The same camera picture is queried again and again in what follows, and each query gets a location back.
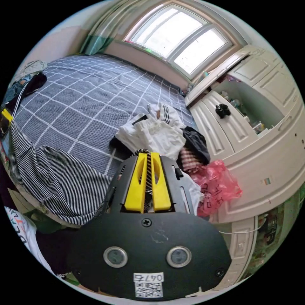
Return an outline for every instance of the gray bedspread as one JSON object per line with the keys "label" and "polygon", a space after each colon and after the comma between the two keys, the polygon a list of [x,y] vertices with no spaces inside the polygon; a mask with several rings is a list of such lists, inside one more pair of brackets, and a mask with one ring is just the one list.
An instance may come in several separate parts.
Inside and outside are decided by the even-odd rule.
{"label": "gray bedspread", "polygon": [[124,158],[109,141],[148,103],[169,104],[194,124],[176,86],[108,55],[58,59],[44,74],[46,84],[22,101],[17,126],[34,145],[62,149],[103,174],[112,176]]}

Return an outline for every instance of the yellow plastic part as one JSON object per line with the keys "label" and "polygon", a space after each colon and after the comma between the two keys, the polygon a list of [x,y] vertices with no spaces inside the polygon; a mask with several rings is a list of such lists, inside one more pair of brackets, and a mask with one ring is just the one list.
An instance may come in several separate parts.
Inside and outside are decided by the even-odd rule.
{"label": "yellow plastic part", "polygon": [[13,120],[13,117],[10,115],[10,113],[4,108],[2,110],[2,115],[11,123]]}
{"label": "yellow plastic part", "polygon": [[161,159],[158,153],[152,152],[152,201],[153,210],[167,211],[171,207],[171,200],[169,197],[164,172],[162,168]]}
{"label": "yellow plastic part", "polygon": [[147,177],[147,154],[140,153],[133,171],[130,186],[125,200],[128,211],[144,213],[145,191]]}

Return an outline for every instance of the window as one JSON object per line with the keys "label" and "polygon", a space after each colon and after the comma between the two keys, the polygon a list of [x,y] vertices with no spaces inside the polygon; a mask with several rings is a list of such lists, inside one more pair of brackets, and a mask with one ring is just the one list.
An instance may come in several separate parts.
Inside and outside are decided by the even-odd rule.
{"label": "window", "polygon": [[161,56],[190,79],[232,46],[216,25],[173,4],[142,22],[131,41]]}

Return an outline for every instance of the red plastic bag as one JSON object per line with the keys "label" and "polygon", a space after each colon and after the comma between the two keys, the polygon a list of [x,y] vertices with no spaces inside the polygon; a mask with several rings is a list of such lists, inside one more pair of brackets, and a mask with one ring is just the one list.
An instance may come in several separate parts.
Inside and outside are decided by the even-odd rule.
{"label": "red plastic bag", "polygon": [[242,190],[237,180],[230,174],[222,160],[197,168],[190,173],[195,183],[200,185],[204,200],[199,203],[197,215],[207,217],[215,213],[223,202],[240,198]]}

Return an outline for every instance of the white wardrobe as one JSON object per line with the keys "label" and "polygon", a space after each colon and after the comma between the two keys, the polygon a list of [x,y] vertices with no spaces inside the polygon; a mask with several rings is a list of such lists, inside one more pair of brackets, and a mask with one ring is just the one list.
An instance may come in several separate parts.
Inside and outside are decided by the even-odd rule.
{"label": "white wardrobe", "polygon": [[[213,89],[204,95],[210,86]],[[242,102],[247,120],[223,98],[223,91]],[[305,107],[281,59],[251,45],[213,70],[185,97],[185,103],[207,141],[211,161],[222,159],[243,190],[241,198],[224,203],[210,220],[220,231],[244,232],[224,234],[232,264],[213,289],[221,290],[240,280],[250,262],[258,215],[299,194],[305,182]],[[221,119],[215,112],[219,104],[227,105],[231,115]],[[248,121],[262,122],[266,129],[257,134]],[[298,211],[299,202],[294,202]],[[288,230],[296,215],[293,221],[284,221]]]}

